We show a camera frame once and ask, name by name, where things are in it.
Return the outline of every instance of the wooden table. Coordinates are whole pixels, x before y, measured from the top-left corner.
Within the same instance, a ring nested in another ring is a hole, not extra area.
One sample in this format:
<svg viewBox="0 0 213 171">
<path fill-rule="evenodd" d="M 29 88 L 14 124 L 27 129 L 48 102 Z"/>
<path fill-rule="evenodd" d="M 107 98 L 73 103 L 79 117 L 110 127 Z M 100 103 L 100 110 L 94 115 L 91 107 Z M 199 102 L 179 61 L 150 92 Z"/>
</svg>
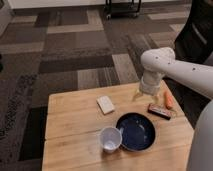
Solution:
<svg viewBox="0 0 213 171">
<path fill-rule="evenodd" d="M 164 82 L 158 98 L 143 95 L 134 99 L 138 84 L 126 84 L 51 95 L 49 98 L 43 171 L 175 171 L 185 170 L 193 129 L 175 101 L 176 116 L 170 121 L 147 113 L 149 103 L 164 104 Z M 103 115 L 96 103 L 108 95 L 116 111 Z M 125 113 L 147 116 L 156 129 L 154 144 L 141 152 L 123 149 L 102 152 L 100 130 L 116 125 Z"/>
</svg>

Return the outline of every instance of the carrot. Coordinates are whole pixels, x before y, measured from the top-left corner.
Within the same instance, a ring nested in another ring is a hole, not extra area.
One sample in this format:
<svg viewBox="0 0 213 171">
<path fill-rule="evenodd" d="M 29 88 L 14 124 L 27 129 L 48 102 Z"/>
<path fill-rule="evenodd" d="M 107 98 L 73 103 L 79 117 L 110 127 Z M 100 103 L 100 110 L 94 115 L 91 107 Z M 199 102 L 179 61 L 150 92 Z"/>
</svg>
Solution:
<svg viewBox="0 0 213 171">
<path fill-rule="evenodd" d="M 164 92 L 165 106 L 167 109 L 173 108 L 173 98 L 168 91 Z"/>
</svg>

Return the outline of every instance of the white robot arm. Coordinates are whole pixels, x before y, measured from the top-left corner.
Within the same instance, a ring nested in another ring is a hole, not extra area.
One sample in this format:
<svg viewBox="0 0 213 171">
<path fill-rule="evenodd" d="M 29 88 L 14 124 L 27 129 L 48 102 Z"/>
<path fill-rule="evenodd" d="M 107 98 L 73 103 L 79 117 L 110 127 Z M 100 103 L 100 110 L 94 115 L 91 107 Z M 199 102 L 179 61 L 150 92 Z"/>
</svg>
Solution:
<svg viewBox="0 0 213 171">
<path fill-rule="evenodd" d="M 152 49 L 141 56 L 144 74 L 140 90 L 154 95 L 164 75 L 213 99 L 213 67 L 175 60 L 171 48 Z M 213 100 L 197 122 L 188 160 L 188 171 L 213 170 Z"/>
</svg>

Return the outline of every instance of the paper cup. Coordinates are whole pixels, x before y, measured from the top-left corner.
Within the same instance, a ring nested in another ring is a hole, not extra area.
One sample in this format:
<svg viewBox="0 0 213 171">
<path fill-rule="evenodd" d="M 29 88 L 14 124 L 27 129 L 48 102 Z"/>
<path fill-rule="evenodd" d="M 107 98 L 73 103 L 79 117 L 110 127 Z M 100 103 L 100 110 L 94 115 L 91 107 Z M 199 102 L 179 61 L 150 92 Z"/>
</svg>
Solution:
<svg viewBox="0 0 213 171">
<path fill-rule="evenodd" d="M 115 127 L 107 127 L 101 130 L 100 144 L 107 153 L 113 153 L 119 148 L 122 142 L 122 135 Z"/>
</svg>

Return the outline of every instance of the dark blue bowl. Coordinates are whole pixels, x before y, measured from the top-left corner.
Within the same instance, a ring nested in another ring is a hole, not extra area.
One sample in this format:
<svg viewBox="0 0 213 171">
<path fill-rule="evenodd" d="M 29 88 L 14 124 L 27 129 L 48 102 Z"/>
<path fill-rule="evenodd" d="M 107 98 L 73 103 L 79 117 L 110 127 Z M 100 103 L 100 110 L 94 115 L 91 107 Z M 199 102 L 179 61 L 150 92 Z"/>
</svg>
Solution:
<svg viewBox="0 0 213 171">
<path fill-rule="evenodd" d="M 127 113 L 117 122 L 122 134 L 122 146 L 130 151 L 141 151 L 150 147 L 155 140 L 152 122 L 138 113 Z"/>
</svg>

